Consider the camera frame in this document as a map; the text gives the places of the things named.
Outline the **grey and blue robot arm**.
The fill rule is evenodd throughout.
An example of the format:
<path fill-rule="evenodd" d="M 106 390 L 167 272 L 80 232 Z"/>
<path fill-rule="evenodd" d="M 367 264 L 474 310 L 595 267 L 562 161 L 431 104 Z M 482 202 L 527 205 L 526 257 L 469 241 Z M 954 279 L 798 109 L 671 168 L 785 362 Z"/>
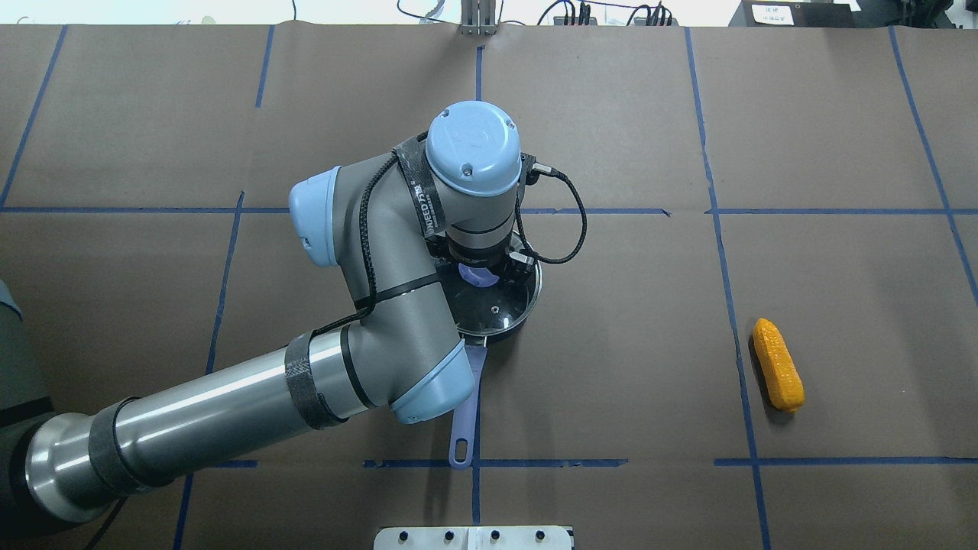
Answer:
<path fill-rule="evenodd" d="M 506 260 L 526 160 L 511 116 L 471 100 L 387 154 L 297 183 L 298 240 L 315 265 L 342 269 L 354 313 L 91 416 L 53 411 L 3 286 L 2 538 L 83 525 L 178 477 L 381 405 L 405 424 L 455 409 L 475 380 L 429 241 L 443 236 L 462 264 Z"/>

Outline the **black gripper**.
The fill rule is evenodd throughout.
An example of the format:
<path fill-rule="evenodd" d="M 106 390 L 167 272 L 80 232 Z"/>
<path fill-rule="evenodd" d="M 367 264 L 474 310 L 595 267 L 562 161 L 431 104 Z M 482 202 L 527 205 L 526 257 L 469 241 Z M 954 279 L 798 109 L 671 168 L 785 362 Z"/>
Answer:
<path fill-rule="evenodd" d="M 436 235 L 427 239 L 427 251 L 437 270 L 465 265 L 472 268 L 500 270 L 500 282 L 506 286 L 534 286 L 537 279 L 537 260 L 513 248 L 516 237 L 509 236 L 489 248 L 470 248 Z"/>

